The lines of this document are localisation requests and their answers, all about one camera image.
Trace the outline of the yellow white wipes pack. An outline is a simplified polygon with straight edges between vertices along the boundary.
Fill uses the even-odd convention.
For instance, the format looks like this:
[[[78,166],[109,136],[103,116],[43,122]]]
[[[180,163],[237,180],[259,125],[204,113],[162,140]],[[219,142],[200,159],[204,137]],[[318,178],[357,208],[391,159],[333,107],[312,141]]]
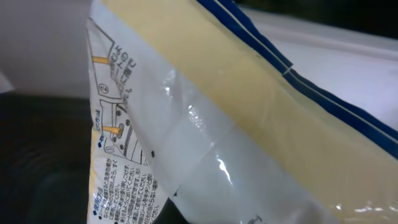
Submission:
[[[234,1],[93,1],[88,223],[396,223],[397,42]]]

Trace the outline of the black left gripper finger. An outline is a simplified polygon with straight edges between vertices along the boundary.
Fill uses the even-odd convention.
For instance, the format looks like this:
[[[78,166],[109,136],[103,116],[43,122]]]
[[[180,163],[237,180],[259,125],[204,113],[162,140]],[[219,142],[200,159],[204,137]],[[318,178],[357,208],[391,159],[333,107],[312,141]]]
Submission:
[[[152,224],[189,224],[189,222],[183,217],[173,201],[168,198]]]

